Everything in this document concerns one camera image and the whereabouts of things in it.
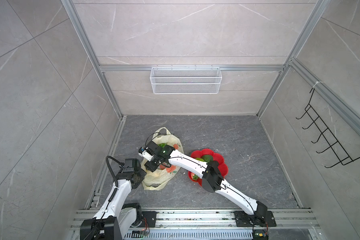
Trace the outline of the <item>cream plastic shopping bag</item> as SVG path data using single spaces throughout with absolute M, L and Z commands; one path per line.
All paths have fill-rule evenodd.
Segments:
M 155 133 L 153 133 L 152 137 L 148 138 L 148 140 L 153 140 L 153 142 L 158 145 L 169 145 L 171 147 L 174 147 L 181 153 L 184 153 L 183 145 L 180 139 L 177 138 L 175 135 L 172 135 L 170 131 L 165 127 L 158 129 Z M 170 168 L 166 168 L 160 165 L 154 172 L 151 172 L 144 166 L 146 162 L 148 162 L 148 160 L 143 158 L 142 169 L 147 173 L 144 180 L 142 181 L 142 186 L 145 191 L 162 190 L 181 169 L 177 166 L 171 166 Z

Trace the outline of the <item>red flower-shaped plastic bowl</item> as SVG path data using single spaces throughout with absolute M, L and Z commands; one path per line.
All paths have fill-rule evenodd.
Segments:
M 210 150 L 201 155 L 191 154 L 190 157 L 183 157 L 183 160 L 188 161 L 188 171 L 192 172 L 195 176 L 201 179 L 201 186 L 210 193 L 227 189 L 229 186 L 225 179 L 228 173 L 228 166 L 225 164 L 224 157 L 217 153 L 212 153 Z M 202 158 L 203 155 L 212 155 L 214 160 L 210 163 L 200 162 L 195 158 Z

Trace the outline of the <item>green fake lime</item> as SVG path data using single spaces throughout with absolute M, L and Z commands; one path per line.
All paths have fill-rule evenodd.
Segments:
M 214 160 L 213 156 L 212 155 L 203 155 L 202 156 L 202 159 L 204 162 L 206 163 L 210 163 Z

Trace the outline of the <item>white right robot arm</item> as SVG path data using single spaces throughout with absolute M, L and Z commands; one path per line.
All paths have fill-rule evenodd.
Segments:
M 192 172 L 202 179 L 202 187 L 206 191 L 222 195 L 239 206 L 252 221 L 252 225 L 263 227 L 267 224 L 268 207 L 229 184 L 221 174 L 218 162 L 201 162 L 174 147 L 168 145 L 161 147 L 152 141 L 146 147 L 139 149 L 139 155 L 147 160 L 145 168 L 151 172 L 161 164 L 166 167 L 169 165 L 181 167 Z

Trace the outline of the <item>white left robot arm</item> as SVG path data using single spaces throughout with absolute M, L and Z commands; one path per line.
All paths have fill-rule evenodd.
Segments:
M 122 163 L 107 156 L 106 164 L 113 178 L 112 189 L 93 218 L 83 221 L 81 240 L 122 240 L 128 229 L 143 220 L 139 203 L 125 204 L 129 193 L 143 181 L 146 172 L 138 159 L 125 159 Z

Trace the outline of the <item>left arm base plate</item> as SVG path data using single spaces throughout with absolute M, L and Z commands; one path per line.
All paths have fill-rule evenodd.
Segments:
M 142 220 L 139 228 L 145 228 L 148 225 L 149 228 L 154 228 L 156 226 L 158 212 L 155 211 L 143 211 Z

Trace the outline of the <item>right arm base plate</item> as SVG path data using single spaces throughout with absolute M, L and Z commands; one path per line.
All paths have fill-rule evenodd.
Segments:
M 237 227 L 276 227 L 276 220 L 271 211 L 248 215 L 243 211 L 234 211 Z

